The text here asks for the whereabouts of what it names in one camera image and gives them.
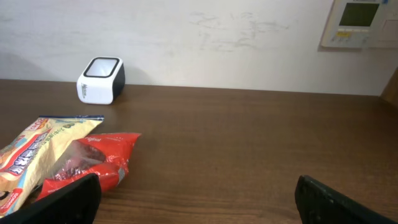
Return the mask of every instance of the food package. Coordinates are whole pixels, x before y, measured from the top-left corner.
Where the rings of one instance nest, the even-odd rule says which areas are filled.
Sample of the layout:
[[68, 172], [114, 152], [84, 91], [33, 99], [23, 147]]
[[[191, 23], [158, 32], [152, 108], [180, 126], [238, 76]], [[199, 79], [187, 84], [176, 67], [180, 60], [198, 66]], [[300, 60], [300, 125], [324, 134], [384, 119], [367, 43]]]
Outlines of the food package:
[[140, 134], [95, 134], [73, 141], [44, 180], [37, 200], [87, 174], [96, 174], [102, 192], [117, 186], [128, 174], [128, 162]]
[[85, 137], [104, 116], [39, 116], [0, 150], [0, 217], [18, 210], [68, 145]]

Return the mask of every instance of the thermostat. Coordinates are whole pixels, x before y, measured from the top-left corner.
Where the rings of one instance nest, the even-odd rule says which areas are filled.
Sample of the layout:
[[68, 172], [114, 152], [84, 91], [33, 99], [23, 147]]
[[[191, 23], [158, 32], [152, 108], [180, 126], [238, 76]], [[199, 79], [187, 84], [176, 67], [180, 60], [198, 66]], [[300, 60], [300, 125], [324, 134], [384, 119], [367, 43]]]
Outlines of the thermostat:
[[84, 103], [111, 104], [122, 92], [125, 83], [123, 61], [116, 57], [91, 60], [80, 75], [76, 87]]
[[324, 47], [398, 47], [398, 0], [335, 0]]

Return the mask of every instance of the red plastic wrapper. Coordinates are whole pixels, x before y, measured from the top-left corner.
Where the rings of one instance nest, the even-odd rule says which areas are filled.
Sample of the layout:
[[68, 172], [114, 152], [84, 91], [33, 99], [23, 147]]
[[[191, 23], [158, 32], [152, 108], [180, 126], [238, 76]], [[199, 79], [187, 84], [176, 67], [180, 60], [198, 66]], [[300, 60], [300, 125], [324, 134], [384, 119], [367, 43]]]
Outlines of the red plastic wrapper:
[[84, 177], [96, 174], [102, 192], [117, 186], [128, 174], [127, 164], [140, 134], [92, 134], [73, 141], [44, 180], [37, 200]]

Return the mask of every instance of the brown tabletop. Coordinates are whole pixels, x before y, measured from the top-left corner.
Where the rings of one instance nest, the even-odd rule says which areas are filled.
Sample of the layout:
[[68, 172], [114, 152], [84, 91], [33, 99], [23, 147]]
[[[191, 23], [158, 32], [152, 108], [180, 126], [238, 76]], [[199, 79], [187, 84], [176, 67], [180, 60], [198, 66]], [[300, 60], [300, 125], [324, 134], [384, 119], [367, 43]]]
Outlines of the brown tabletop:
[[87, 105], [75, 83], [0, 80], [0, 107], [2, 146], [40, 114], [142, 133], [95, 223], [300, 223], [301, 174], [398, 221], [398, 111], [375, 96], [128, 85]]

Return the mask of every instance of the green display screen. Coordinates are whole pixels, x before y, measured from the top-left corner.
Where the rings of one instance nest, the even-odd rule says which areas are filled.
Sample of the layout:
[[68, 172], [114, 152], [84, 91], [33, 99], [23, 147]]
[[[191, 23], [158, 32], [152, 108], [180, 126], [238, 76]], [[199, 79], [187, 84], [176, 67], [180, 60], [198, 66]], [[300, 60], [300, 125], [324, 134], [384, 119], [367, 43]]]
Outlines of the green display screen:
[[347, 3], [340, 26], [369, 27], [378, 8], [379, 4], [373, 3]]

